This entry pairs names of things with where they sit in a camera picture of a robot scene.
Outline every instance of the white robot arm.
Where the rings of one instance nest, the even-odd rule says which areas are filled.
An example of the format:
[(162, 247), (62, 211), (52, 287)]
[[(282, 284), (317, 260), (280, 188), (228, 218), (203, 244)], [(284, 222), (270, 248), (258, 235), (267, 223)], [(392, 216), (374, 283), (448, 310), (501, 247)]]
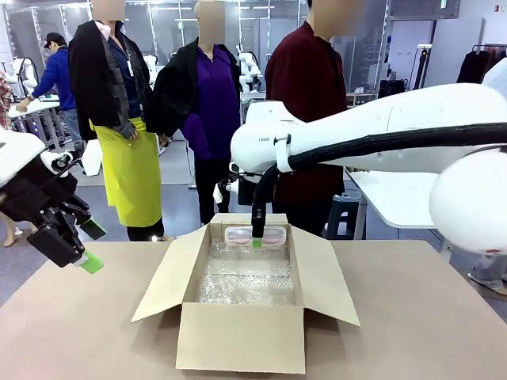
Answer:
[(238, 45), (236, 45), (236, 49), (238, 50), (238, 59), (241, 66), (241, 76), (239, 77), (239, 82), (241, 83), (243, 93), (249, 93), (250, 87), (248, 84), (254, 81), (252, 77), (261, 75), (261, 71), (259, 70), (259, 66), (255, 63), (254, 57), (250, 53), (241, 52)]
[[(439, 173), (429, 205), (436, 227), (461, 248), (491, 253), (507, 251), (507, 180), (498, 175), (507, 172), (505, 144), (505, 98), (483, 85), (457, 84), (386, 97), (313, 123), (297, 120), (280, 102), (252, 104), (231, 152), (239, 191), (248, 182), (241, 179), (259, 182), (255, 239), (262, 237), (278, 174), (327, 163)], [(470, 198), (477, 176), (493, 181), (480, 206)]]
[(144, 55), (144, 62), (148, 66), (148, 70), (150, 71), (150, 86), (155, 84), (157, 80), (157, 61), (158, 58), (154, 55)]
[(35, 67), (30, 58), (17, 58), (12, 63), (14, 74), (6, 74), (7, 81), (10, 84), (16, 84), (21, 79), (21, 73), (25, 72), (26, 79), (21, 83), (25, 87), (28, 95), (32, 95), (33, 90), (37, 87), (37, 80), (35, 75)]
[(0, 128), (0, 212), (15, 222), (33, 223), (37, 230), (28, 243), (58, 266), (74, 264), (95, 273), (102, 262), (86, 250), (76, 226), (94, 240), (105, 231), (74, 194), (77, 181), (68, 170), (84, 152), (82, 142), (75, 146), (55, 154), (35, 135)]

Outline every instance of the maroon shirt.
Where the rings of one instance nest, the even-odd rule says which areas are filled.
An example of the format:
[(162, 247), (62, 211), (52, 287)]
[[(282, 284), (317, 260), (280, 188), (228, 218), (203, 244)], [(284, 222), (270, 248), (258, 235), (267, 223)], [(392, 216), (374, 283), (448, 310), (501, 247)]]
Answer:
[[(307, 123), (347, 109), (341, 56), (331, 44), (314, 36), (307, 22), (280, 42), (268, 62), (265, 80), (266, 98), (283, 101), (293, 116)], [(342, 167), (316, 165), (283, 174), (275, 200), (331, 201), (343, 189)]]

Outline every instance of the plastic container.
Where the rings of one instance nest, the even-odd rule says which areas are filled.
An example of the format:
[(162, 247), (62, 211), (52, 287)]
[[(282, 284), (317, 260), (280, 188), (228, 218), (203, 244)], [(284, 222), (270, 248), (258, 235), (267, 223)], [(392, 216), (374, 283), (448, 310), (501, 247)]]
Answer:
[[(252, 226), (231, 226), (225, 229), (225, 243), (229, 246), (252, 245)], [(282, 226), (266, 226), (261, 240), (263, 247), (283, 245), (287, 241), (287, 231)]]

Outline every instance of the purple shirt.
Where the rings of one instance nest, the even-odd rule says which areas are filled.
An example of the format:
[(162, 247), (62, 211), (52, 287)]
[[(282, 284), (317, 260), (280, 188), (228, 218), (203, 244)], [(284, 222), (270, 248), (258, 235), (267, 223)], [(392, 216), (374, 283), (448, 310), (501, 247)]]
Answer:
[(196, 158), (227, 158), (239, 124), (238, 95), (228, 54), (215, 45), (211, 61), (198, 47), (197, 102), (182, 128), (183, 136)]

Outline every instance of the black jacket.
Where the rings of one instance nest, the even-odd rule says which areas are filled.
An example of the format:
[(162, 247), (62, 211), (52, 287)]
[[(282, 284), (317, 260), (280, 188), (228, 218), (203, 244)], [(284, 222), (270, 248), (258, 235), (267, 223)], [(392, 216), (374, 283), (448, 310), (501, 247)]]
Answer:
[[(157, 76), (152, 102), (147, 106), (145, 119), (147, 131), (172, 136), (182, 128), (189, 113), (194, 111), (197, 99), (197, 48), (199, 39), (181, 47)], [(229, 55), (234, 86), (238, 94), (241, 73), (236, 58), (225, 45), (219, 45)]]
[(480, 51), (478, 54), (471, 51), (465, 55), (457, 82), (481, 84), (489, 60), (490, 54), (487, 51)]
[[(150, 72), (137, 45), (120, 30), (121, 37), (134, 48), (141, 62), (143, 76), (150, 81)], [(69, 72), (71, 90), (78, 109), (79, 130), (83, 139), (92, 139), (88, 120), (93, 125), (114, 128), (120, 124), (114, 97), (109, 88), (108, 64), (105, 58), (101, 31), (95, 21), (79, 25), (74, 39), (69, 44)]]

